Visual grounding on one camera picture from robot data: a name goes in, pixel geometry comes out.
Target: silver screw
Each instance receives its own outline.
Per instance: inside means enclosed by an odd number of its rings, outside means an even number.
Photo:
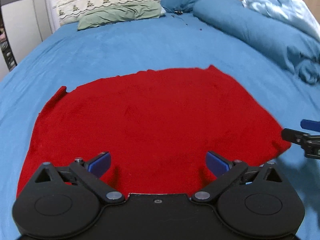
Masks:
[[[122,197],[122,194],[118,191],[111,191],[108,194],[106,194],[107,199],[110,200],[116,200]]]
[[[75,158],[75,161],[76,161],[77,163],[80,163],[82,160],[83,160],[83,158],[81,158],[81,157],[76,157],[76,158]]]
[[[195,198],[200,199],[200,200],[205,200],[205,199],[208,199],[209,197],[210,197],[210,194],[205,191],[199,191],[199,192],[195,193]]]

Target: blue bedsheet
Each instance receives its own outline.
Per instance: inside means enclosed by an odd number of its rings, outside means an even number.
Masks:
[[[166,14],[80,32],[76,27],[61,27],[0,83],[1,240],[19,236],[11,217],[19,174],[37,115],[62,85],[71,91],[99,78],[139,70],[213,64],[236,78],[282,126],[301,130],[301,119],[319,119],[319,86],[304,83],[192,14]],[[292,146],[277,162],[305,204],[298,236],[318,239],[320,161],[304,158],[303,151]]]

